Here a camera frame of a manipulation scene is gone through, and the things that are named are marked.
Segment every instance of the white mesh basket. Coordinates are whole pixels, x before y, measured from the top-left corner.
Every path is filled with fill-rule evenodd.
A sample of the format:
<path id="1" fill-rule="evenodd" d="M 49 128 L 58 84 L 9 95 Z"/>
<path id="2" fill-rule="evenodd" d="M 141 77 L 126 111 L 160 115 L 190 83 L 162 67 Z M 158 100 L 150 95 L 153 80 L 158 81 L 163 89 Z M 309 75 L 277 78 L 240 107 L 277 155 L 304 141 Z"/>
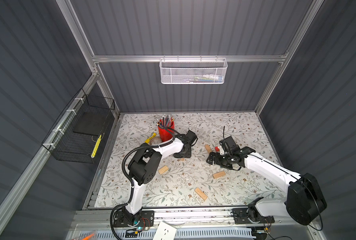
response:
<path id="1" fill-rule="evenodd" d="M 222 84 L 226 76 L 226 59 L 175 61 L 161 58 L 161 83 L 163 84 Z"/>

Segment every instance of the yellow strip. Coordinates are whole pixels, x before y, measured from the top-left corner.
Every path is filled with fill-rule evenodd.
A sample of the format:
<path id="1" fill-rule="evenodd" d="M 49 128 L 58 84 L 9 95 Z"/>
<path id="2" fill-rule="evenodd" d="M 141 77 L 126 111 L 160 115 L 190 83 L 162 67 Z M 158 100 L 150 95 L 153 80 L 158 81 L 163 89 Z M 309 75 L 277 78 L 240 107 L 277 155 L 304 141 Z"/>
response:
<path id="1" fill-rule="evenodd" d="M 96 140 L 95 147 L 93 150 L 93 153 L 91 154 L 91 158 L 95 157 L 96 152 L 98 151 L 99 143 L 101 143 L 101 137 L 102 135 L 99 135 L 99 138 Z"/>

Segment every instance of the black wire basket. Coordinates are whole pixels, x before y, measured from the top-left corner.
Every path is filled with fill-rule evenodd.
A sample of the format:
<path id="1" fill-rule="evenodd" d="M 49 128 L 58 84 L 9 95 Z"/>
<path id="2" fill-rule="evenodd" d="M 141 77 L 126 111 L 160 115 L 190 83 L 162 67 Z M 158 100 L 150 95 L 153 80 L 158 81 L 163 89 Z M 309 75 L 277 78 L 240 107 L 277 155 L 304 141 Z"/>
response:
<path id="1" fill-rule="evenodd" d="M 85 94 L 75 108 L 68 111 L 62 126 L 48 133 L 56 131 L 53 141 L 42 145 L 59 161 L 94 163 L 95 158 L 100 160 L 115 122 L 114 99 Z"/>

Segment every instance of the yellow marker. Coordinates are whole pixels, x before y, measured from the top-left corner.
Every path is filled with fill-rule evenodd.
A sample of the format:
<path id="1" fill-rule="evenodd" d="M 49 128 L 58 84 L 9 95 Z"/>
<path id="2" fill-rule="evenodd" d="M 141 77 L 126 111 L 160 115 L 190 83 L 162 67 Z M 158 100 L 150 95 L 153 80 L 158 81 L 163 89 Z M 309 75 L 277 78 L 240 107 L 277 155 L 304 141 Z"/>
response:
<path id="1" fill-rule="evenodd" d="M 156 133 L 154 132 L 151 137 L 147 138 L 145 143 L 149 144 L 150 140 L 156 136 Z"/>
<path id="2" fill-rule="evenodd" d="M 95 157 L 95 154 L 96 154 L 96 152 L 98 151 L 99 143 L 101 143 L 101 138 L 102 138 L 102 135 L 99 135 L 98 139 L 96 140 L 93 153 L 91 153 L 91 158 L 94 158 L 94 157 Z"/>

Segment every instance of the table surface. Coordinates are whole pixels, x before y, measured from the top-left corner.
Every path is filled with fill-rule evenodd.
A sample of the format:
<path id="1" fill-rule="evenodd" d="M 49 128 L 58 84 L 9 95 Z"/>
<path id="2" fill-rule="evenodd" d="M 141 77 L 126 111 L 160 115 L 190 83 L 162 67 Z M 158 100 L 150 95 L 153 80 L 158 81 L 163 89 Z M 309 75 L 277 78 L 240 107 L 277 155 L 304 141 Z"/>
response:
<path id="1" fill-rule="evenodd" d="M 256 113 L 174 113 L 175 129 L 195 132 L 198 141 L 192 156 L 179 161 L 172 155 L 161 160 L 158 169 L 167 165 L 169 170 L 147 184 L 143 206 L 210 206 L 248 204 L 257 197 L 277 198 L 285 195 L 276 185 L 249 169 L 240 171 L 222 169 L 206 163 L 208 144 L 213 151 L 222 139 L 232 136 L 242 148 L 249 146 L 268 160 L 278 164 L 277 157 L 265 135 Z M 161 114 L 125 114 L 115 140 L 113 152 L 105 172 L 95 207 L 114 207 L 125 203 L 130 183 L 123 175 L 123 157 L 141 145 L 153 132 L 158 134 L 156 122 Z M 218 179 L 213 174 L 224 170 Z M 195 193 L 200 188 L 208 198 L 204 201 Z"/>

